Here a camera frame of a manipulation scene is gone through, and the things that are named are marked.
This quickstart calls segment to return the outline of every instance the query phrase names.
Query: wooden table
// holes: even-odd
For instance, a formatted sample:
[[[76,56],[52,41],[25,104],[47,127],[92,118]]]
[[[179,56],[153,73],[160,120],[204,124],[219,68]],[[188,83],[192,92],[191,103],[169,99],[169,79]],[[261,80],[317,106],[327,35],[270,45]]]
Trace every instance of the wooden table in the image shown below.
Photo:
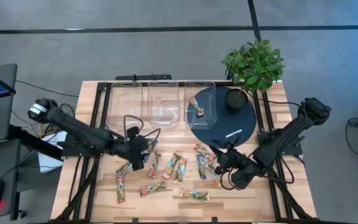
[[[88,124],[91,120],[97,83],[96,81],[83,82],[76,108],[76,118]],[[147,102],[147,88],[143,88],[143,90],[143,101],[145,103]],[[283,83],[273,84],[267,93],[269,100],[287,101]],[[183,90],[180,90],[180,97],[183,98]],[[103,99],[102,94],[98,120],[100,120]],[[193,150],[194,145],[199,140],[186,128],[183,120],[183,103],[180,103],[180,106],[181,118],[178,127],[175,129],[163,129],[155,148],[156,151],[162,154],[157,177],[150,179],[147,176],[152,159],[149,159],[148,163],[145,164],[144,170],[130,171],[126,174],[124,178],[126,201],[124,203],[117,204],[115,171],[126,163],[125,160],[109,155],[101,158],[91,221],[130,222],[132,218],[139,218],[140,222],[210,222],[212,217],[217,217],[220,222],[274,221],[275,217],[267,179],[256,177],[245,190],[240,191],[218,189],[209,173],[207,173],[207,180],[200,179],[197,171],[196,152]],[[267,128],[263,101],[260,102],[260,107],[264,125]],[[276,128],[282,128],[292,120],[288,105],[271,103],[270,108]],[[146,122],[146,116],[147,104],[144,104],[142,119],[145,121],[145,127],[142,130],[143,133],[153,130],[150,124]],[[258,125],[256,125],[250,139],[237,149],[242,153],[249,154],[258,147],[258,131]],[[173,178],[165,180],[161,176],[175,150],[180,151],[183,157],[188,159],[185,179],[182,185],[172,184]],[[316,213],[303,164],[293,156],[285,156],[284,158],[295,175],[295,183],[288,186],[289,191],[305,211],[315,217]],[[67,206],[76,161],[76,157],[65,159],[51,218],[57,217]],[[79,176],[77,175],[74,193],[78,186]],[[288,171],[285,171],[285,176],[289,179]],[[167,185],[166,191],[147,197],[140,197],[139,187],[156,184],[162,180],[165,180]],[[208,191],[211,194],[210,203],[180,199],[180,189]],[[282,195],[278,189],[277,191],[282,216],[284,217],[285,209]],[[88,193],[86,192],[82,200],[80,217],[84,217],[87,196]]]

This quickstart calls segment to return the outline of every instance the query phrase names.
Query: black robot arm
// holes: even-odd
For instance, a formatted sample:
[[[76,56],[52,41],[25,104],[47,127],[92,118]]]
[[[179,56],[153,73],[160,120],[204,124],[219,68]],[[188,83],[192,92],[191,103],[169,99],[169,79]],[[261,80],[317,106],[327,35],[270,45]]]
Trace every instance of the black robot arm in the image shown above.
[[[104,151],[112,156],[119,156],[132,163],[133,170],[144,168],[144,152],[148,148],[145,137],[139,135],[139,128],[127,130],[127,139],[118,133],[103,128],[92,128],[64,113],[56,101],[50,99],[36,100],[27,112],[29,118],[39,123],[58,126],[75,137],[81,147]]]
[[[298,109],[298,117],[283,129],[271,132],[263,144],[246,157],[234,149],[234,144],[226,144],[223,147],[227,152],[209,146],[215,153],[219,167],[217,174],[224,174],[231,169],[237,169],[231,175],[231,182],[237,189],[245,189],[255,176],[264,176],[273,166],[276,158],[289,144],[299,144],[303,138],[298,135],[302,131],[323,124],[329,117],[331,108],[322,104],[316,98],[306,98]]]

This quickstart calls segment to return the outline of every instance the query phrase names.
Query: black round platform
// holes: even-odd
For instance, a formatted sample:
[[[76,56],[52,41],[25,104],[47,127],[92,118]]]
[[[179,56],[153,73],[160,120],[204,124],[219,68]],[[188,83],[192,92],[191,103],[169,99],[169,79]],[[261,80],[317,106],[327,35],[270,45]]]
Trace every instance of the black round platform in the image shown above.
[[[226,138],[226,136],[238,130],[242,130],[238,133],[240,135],[240,139],[238,140],[236,146],[239,146],[246,142],[254,132],[256,116],[254,107],[250,102],[248,102],[248,104],[237,113],[229,113],[226,111],[224,97],[229,90],[230,88],[227,87],[216,87],[216,116],[218,120],[214,126],[211,129],[195,129],[196,126],[191,129],[194,135],[207,145],[219,147],[212,142],[213,139],[220,141],[231,141],[234,139],[234,135],[228,138]],[[204,97],[206,94],[203,93],[207,91],[210,90],[205,89],[195,95],[198,104],[202,108],[207,108],[207,106],[203,106],[208,103],[208,99]],[[189,112],[187,113],[187,117],[193,116],[193,112],[191,112],[193,110],[191,107],[192,105],[189,104]],[[204,109],[204,113],[207,115],[207,113],[210,113],[210,111],[206,111]]]

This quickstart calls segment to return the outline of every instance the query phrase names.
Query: granola bar wrapper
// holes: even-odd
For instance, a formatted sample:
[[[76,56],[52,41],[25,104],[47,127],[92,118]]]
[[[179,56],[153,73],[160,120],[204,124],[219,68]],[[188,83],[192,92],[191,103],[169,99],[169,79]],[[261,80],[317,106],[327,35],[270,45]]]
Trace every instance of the granola bar wrapper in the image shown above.
[[[116,177],[117,182],[117,203],[125,202],[124,177]]]
[[[147,148],[146,155],[144,157],[143,163],[146,163],[149,160],[150,154],[154,151],[155,146],[157,145],[158,141],[157,140],[151,140],[151,139],[146,139],[147,144],[149,145],[149,147]]]
[[[197,155],[197,161],[198,161],[198,174],[200,175],[200,178],[205,180],[205,165],[204,165],[204,157],[202,155]]]
[[[187,159],[181,157],[179,160],[177,176],[173,181],[174,184],[181,184],[183,182],[183,177],[185,176],[186,164],[187,164]]]
[[[197,192],[189,190],[180,190],[180,198],[182,199],[197,199],[202,202],[209,202],[209,193],[208,192]]]
[[[161,154],[159,154],[159,153],[155,152],[154,154],[155,154],[155,157],[153,159],[153,163],[150,166],[149,173],[148,173],[148,176],[151,178],[155,177],[155,173],[157,172],[158,163],[160,162],[160,157],[161,157]]]
[[[192,96],[190,98],[190,104],[194,107],[194,110],[196,110],[196,114],[197,116],[202,116],[204,115],[204,109],[202,109],[198,103],[197,103],[197,100],[194,96]]]
[[[139,190],[140,190],[140,196],[141,197],[144,197],[146,195],[165,190],[165,181],[163,181],[163,182],[161,182],[159,184],[156,184],[156,185],[151,185],[151,186],[139,189]]]
[[[198,153],[200,153],[201,155],[203,155],[205,158],[208,159],[208,163],[212,162],[215,159],[215,155],[214,154],[210,154],[205,147],[203,147],[200,144],[196,144],[196,146],[194,147],[194,150],[196,150]]]
[[[215,180],[216,185],[218,186],[218,188],[221,188],[221,176],[215,174],[215,167],[212,164],[208,164],[206,166],[206,168],[209,170],[209,172],[211,173],[212,178]]]
[[[169,180],[171,178],[171,174],[173,171],[173,168],[175,168],[175,165],[181,158],[181,154],[179,152],[174,152],[171,160],[168,163],[167,168],[165,169],[164,173],[162,174],[162,177]]]
[[[132,169],[132,164],[130,162],[125,163],[120,169],[116,170],[117,176],[124,177]]]

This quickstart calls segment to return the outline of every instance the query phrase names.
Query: transparent container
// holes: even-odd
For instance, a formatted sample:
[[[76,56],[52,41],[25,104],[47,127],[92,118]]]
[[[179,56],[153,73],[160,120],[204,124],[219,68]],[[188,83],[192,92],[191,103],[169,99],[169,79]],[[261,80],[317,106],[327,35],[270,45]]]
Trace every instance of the transparent container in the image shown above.
[[[114,130],[123,132],[124,115],[142,119],[143,90],[138,82],[122,82],[111,85],[109,116],[107,124]],[[140,126],[140,121],[127,118],[126,128]]]
[[[176,127],[180,119],[179,83],[154,80],[147,84],[147,121],[155,128]]]
[[[209,81],[188,81],[185,83],[184,118],[190,129],[211,129],[216,121],[215,83]],[[194,106],[190,103],[192,97],[203,115],[198,116]]]

